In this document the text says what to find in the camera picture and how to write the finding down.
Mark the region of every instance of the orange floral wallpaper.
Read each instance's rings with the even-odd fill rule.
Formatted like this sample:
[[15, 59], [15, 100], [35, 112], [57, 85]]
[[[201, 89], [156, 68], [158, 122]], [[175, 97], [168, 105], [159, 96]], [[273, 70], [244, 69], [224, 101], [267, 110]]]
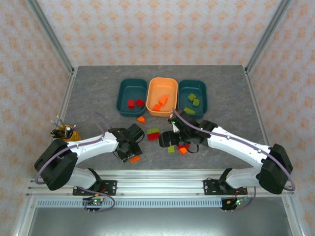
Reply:
[[281, 0], [39, 0], [73, 66], [247, 65]]
[[294, 166], [304, 220], [315, 235], [315, 4], [295, 0], [251, 80], [270, 141]]
[[13, 233], [68, 73], [26, 0], [0, 1], [0, 235]]

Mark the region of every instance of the green cube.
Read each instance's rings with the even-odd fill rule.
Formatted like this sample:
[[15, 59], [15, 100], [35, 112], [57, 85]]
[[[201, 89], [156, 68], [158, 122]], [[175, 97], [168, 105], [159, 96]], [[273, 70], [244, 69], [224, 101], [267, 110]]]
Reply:
[[168, 153], [174, 153], [174, 152], [175, 152], [174, 146], [169, 146], [169, 147], [167, 148], [167, 150], [168, 150]]
[[153, 134], [153, 133], [157, 133], [157, 132], [159, 132], [158, 128], [153, 128], [153, 129], [148, 129], [147, 130], [147, 134]]
[[191, 93], [189, 96], [188, 96], [188, 99], [190, 101], [193, 101], [194, 99], [196, 98], [195, 94]]
[[197, 107], [199, 106], [199, 102], [200, 102], [199, 99], [194, 99], [192, 104]]
[[189, 109], [188, 107], [185, 107], [185, 108], [184, 108], [184, 112], [186, 112], [186, 113], [189, 114], [189, 115], [193, 115], [193, 114], [196, 113], [194, 110]]

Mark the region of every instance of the red block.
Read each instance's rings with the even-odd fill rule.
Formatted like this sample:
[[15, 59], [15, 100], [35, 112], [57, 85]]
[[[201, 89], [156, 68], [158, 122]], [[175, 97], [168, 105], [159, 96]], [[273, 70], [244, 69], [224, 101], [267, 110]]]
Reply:
[[128, 101], [128, 107], [129, 107], [129, 109], [134, 109], [134, 101], [133, 100]]
[[144, 106], [144, 101], [142, 101], [141, 99], [138, 99], [138, 100], [136, 101], [136, 105], [137, 105], [138, 107], [143, 107], [143, 106]]
[[189, 144], [186, 144], [186, 145], [177, 145], [177, 149], [181, 149], [181, 148], [187, 148], [187, 149], [189, 149]]
[[148, 134], [148, 140], [153, 141], [157, 140], [159, 138], [159, 132], [153, 133], [153, 134]]

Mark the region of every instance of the gray countertop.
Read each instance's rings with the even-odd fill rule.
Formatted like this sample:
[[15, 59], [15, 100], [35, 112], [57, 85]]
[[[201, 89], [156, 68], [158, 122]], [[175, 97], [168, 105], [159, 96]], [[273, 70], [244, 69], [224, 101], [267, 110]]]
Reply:
[[[264, 143], [250, 90], [242, 66], [162, 65], [162, 66], [79, 66], [65, 115], [65, 123], [77, 125], [83, 139], [100, 134], [92, 121], [92, 113], [104, 114], [113, 127], [128, 128], [136, 118], [121, 116], [116, 110], [120, 83], [126, 78], [141, 78], [148, 82], [154, 77], [169, 77], [180, 82], [202, 80], [207, 86], [208, 113], [203, 119], [217, 123], [225, 130], [257, 143]], [[154, 117], [145, 111], [147, 129], [158, 127], [160, 133], [172, 130], [167, 118]], [[99, 119], [103, 127], [106, 123]], [[157, 141], [145, 137], [140, 142], [141, 161], [123, 163], [112, 153], [90, 158], [78, 165], [97, 170], [162, 170], [162, 169], [225, 169], [246, 168], [249, 164], [220, 150], [201, 146], [196, 154], [181, 156], [161, 148]]]

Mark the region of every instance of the orange block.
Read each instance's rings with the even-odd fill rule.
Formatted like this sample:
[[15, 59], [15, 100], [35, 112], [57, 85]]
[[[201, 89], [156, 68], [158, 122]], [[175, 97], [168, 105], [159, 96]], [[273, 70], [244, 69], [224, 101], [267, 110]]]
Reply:
[[164, 107], [164, 105], [165, 105], [167, 99], [168, 99], [168, 94], [167, 94], [167, 95], [164, 95], [164, 96], [158, 101], [158, 103], [159, 103], [161, 106]]
[[137, 119], [137, 121], [139, 121], [139, 123], [141, 123], [141, 124], [145, 124], [146, 123], [146, 119], [144, 119], [144, 117], [139, 117]]
[[185, 155], [187, 152], [187, 149], [182, 147], [181, 149], [179, 149], [179, 152], [181, 153], [181, 155]]
[[159, 104], [156, 104], [153, 108], [153, 111], [158, 112], [161, 109], [161, 106]]
[[130, 158], [130, 163], [133, 164], [133, 163], [140, 161], [140, 160], [141, 160], [140, 156], [134, 156], [134, 157]]

